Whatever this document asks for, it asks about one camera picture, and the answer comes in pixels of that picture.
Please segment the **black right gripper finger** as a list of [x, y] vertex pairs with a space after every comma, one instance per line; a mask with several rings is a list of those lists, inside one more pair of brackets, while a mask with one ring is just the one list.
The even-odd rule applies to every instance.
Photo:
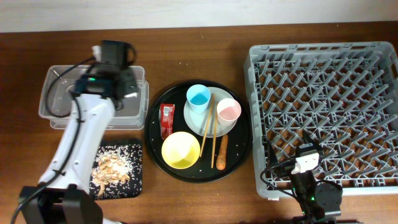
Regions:
[[304, 141], [303, 148], [320, 149], [319, 143], [317, 143], [315, 140], [313, 140], [311, 138], [311, 134], [307, 131], [303, 132], [303, 141]]
[[272, 147], [272, 143], [270, 140], [267, 140], [267, 158], [268, 158], [268, 166], [273, 167], [277, 165], [277, 157]]

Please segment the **orange carrot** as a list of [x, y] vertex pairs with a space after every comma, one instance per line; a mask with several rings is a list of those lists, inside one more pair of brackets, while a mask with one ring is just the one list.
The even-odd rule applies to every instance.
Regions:
[[221, 139], [221, 145], [216, 160], [216, 168], [218, 170], [224, 170], [226, 168], [226, 153], [228, 150], [228, 135], [225, 134]]

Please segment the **red snack wrapper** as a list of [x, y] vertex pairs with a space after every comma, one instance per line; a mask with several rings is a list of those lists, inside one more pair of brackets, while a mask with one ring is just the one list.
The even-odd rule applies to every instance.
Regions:
[[173, 133], [174, 104], [160, 104], [160, 133], [163, 140], [166, 140]]

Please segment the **pink cup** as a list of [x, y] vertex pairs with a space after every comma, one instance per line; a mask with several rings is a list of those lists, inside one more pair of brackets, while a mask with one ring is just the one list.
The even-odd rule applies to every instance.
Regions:
[[235, 99], [225, 98], [217, 104], [216, 112], [221, 125], [231, 126], [240, 117], [242, 109]]

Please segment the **wooden chopstick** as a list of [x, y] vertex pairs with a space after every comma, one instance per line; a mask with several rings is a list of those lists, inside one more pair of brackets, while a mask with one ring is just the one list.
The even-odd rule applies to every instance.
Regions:
[[211, 117], [212, 117], [212, 111], [213, 111], [214, 103], [215, 103], [215, 94], [212, 93], [211, 94], [211, 105], [210, 105], [210, 109], [208, 110], [208, 116], [207, 116], [207, 120], [206, 120], [205, 131], [204, 131], [204, 134], [203, 134], [203, 140], [202, 140], [201, 149], [200, 149], [200, 157], [203, 154], [203, 149], [204, 149], [204, 146], [205, 146], [205, 141], [206, 141], [206, 137], [207, 137], [207, 133], [208, 133], [208, 128], [210, 127], [210, 121], [211, 121]]
[[217, 112], [215, 111], [214, 114], [214, 125], [213, 125], [213, 140], [212, 140], [212, 152], [211, 152], [211, 168], [214, 168], [214, 160], [215, 160], [215, 148], [216, 148], [216, 133], [217, 133], [217, 124], [218, 124], [218, 116]]

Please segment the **blue cup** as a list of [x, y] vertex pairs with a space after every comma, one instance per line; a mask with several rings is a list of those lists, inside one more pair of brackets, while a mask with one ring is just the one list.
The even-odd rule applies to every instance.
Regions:
[[186, 97], [191, 109], [196, 113], [202, 113], [208, 107], [211, 93], [205, 85], [196, 84], [187, 90]]

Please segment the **pasta and rice scraps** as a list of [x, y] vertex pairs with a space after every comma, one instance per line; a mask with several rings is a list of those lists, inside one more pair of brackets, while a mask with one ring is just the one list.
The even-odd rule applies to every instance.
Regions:
[[90, 190], [97, 200], [127, 197], [133, 177], [133, 164], [121, 149], [100, 151], [91, 169]]

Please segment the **yellow bowl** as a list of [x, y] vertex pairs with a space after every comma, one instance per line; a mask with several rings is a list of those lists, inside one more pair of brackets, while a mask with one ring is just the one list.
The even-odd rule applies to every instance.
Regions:
[[168, 166], [174, 169], [187, 169], [197, 162], [200, 149], [201, 146], [194, 135], [179, 131], [165, 139], [161, 155]]

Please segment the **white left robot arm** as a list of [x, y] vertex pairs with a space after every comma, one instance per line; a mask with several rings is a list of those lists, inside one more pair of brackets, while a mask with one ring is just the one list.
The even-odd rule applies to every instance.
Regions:
[[23, 187], [11, 221], [109, 223], [89, 196], [90, 172], [119, 102], [136, 90], [129, 62], [96, 62], [70, 92], [72, 109], [60, 144], [36, 187]]

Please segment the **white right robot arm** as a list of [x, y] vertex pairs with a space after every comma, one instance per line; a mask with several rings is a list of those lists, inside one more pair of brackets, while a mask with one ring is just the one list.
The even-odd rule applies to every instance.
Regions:
[[[336, 223], [341, 215], [342, 186], [329, 180], [316, 180], [312, 172], [321, 162], [323, 148], [307, 132], [303, 133], [303, 144], [295, 149], [295, 155], [284, 162], [277, 160], [270, 141], [265, 148], [269, 158], [267, 168], [261, 174], [261, 180], [270, 188], [294, 198], [302, 209], [301, 217], [293, 217], [293, 223]], [[268, 172], [278, 178], [288, 177], [292, 193], [273, 186], [265, 180]]]

